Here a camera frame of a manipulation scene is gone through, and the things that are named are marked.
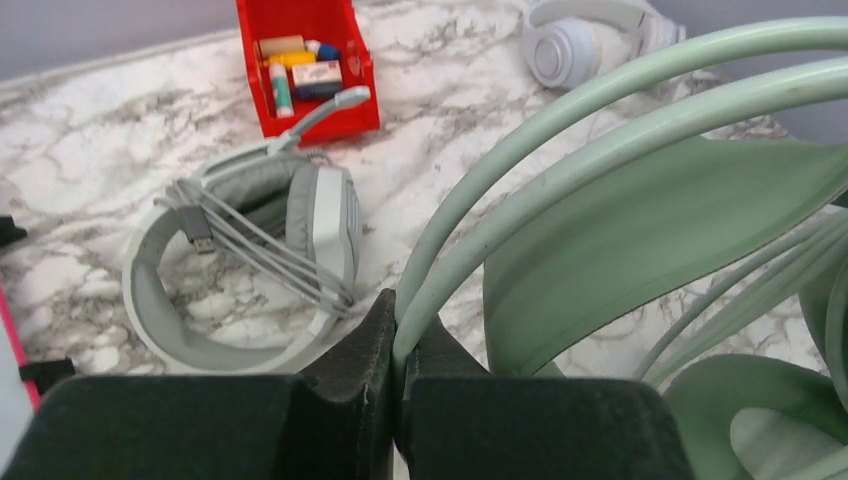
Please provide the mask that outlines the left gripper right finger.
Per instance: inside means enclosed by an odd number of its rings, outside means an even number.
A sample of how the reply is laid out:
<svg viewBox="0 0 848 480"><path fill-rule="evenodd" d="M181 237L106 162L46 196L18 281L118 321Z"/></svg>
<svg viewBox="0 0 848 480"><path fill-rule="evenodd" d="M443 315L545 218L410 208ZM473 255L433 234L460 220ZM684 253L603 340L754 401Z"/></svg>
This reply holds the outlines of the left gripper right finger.
<svg viewBox="0 0 848 480"><path fill-rule="evenodd" d="M434 321L408 357L397 447L413 479L691 479L678 429L634 381L489 373Z"/></svg>

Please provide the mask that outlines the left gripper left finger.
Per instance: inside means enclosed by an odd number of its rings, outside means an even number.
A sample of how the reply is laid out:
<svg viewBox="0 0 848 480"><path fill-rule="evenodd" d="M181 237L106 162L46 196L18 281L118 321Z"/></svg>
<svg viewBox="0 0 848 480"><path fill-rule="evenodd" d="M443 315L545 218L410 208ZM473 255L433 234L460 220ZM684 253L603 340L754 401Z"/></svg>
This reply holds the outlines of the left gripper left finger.
<svg viewBox="0 0 848 480"><path fill-rule="evenodd" d="M395 294L296 374L76 376L7 479L388 479Z"/></svg>

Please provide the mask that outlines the green headphones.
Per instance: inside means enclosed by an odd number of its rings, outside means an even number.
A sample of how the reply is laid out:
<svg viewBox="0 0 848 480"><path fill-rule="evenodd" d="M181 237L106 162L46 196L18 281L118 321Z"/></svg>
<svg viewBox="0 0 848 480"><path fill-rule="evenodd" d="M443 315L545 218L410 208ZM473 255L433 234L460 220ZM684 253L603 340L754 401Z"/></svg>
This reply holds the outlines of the green headphones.
<svg viewBox="0 0 848 480"><path fill-rule="evenodd" d="M789 67L655 110L582 146L443 245L507 172L586 116L707 66L847 48L843 17L700 36L566 94L500 141L448 194L397 288L408 357L434 321L489 373L643 383L668 407L691 479L843 479L847 450L847 149L708 140L751 117L847 95L847 61Z"/></svg>

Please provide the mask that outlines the white headphones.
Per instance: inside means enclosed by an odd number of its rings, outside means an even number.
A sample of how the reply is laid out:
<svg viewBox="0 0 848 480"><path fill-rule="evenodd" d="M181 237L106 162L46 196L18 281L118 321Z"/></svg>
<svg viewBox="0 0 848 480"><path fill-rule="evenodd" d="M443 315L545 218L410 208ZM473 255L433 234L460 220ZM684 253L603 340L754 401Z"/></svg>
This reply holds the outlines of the white headphones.
<svg viewBox="0 0 848 480"><path fill-rule="evenodd" d="M626 54L603 47L602 25L617 32ZM647 1L540 1L522 14L522 56L535 79L573 90L617 66L687 38L687 29Z"/></svg>

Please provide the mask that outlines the pink framed whiteboard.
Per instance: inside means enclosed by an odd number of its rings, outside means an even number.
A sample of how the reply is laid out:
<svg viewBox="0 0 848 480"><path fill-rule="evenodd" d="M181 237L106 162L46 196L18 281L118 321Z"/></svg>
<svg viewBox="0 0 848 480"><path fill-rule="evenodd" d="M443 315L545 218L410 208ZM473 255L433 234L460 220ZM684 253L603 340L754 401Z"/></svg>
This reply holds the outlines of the pink framed whiteboard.
<svg viewBox="0 0 848 480"><path fill-rule="evenodd" d="M31 362L1 292L1 470L27 430L42 396L76 374L69 358Z"/></svg>

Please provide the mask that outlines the white green glue stick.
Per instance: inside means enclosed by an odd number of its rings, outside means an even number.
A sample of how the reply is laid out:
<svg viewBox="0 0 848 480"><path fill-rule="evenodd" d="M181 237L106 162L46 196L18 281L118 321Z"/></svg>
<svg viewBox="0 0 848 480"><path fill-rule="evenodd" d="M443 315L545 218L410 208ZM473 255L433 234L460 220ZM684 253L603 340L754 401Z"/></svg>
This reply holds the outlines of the white green glue stick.
<svg viewBox="0 0 848 480"><path fill-rule="evenodd" d="M294 108L285 66L279 62L271 62L268 66L268 73L274 98L276 116L278 118L293 116Z"/></svg>

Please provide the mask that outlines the white small box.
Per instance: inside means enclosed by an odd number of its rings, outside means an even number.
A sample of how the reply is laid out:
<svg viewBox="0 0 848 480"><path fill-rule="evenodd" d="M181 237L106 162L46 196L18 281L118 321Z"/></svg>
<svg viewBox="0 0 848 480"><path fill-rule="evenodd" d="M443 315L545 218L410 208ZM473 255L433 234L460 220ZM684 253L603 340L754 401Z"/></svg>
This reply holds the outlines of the white small box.
<svg viewBox="0 0 848 480"><path fill-rule="evenodd" d="M316 62L297 65L291 69L295 87L342 85L343 75L338 61Z"/></svg>

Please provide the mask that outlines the yellow marker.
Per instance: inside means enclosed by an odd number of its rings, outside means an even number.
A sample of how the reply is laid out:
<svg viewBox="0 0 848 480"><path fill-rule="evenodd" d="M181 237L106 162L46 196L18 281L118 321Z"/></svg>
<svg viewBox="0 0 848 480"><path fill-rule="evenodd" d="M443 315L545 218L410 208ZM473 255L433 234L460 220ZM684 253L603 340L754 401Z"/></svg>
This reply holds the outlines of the yellow marker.
<svg viewBox="0 0 848 480"><path fill-rule="evenodd" d="M285 69L291 70L294 66L304 64L314 64L317 62L317 57L314 53L306 50L285 52L276 55L271 55L263 60L263 65L270 67L272 64L282 65Z"/></svg>

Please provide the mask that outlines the beige eraser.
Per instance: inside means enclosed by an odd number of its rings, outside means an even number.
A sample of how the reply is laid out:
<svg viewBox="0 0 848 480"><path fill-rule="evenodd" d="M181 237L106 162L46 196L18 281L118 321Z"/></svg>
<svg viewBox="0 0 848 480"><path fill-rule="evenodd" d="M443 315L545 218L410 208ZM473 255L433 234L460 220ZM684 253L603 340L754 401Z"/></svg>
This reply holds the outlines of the beige eraser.
<svg viewBox="0 0 848 480"><path fill-rule="evenodd" d="M263 58L305 50L304 38L301 35L263 38L258 41L258 46Z"/></svg>

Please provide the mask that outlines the red plastic bin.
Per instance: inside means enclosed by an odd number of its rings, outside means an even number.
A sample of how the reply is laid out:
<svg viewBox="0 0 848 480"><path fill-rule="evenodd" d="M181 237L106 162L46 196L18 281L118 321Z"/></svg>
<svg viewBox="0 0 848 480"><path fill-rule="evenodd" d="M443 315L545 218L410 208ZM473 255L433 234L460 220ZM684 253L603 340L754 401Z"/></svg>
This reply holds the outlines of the red plastic bin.
<svg viewBox="0 0 848 480"><path fill-rule="evenodd" d="M264 136L294 126L346 88L370 98L320 121L306 143L376 130L374 65L348 0L245 0L236 3L246 74Z"/></svg>

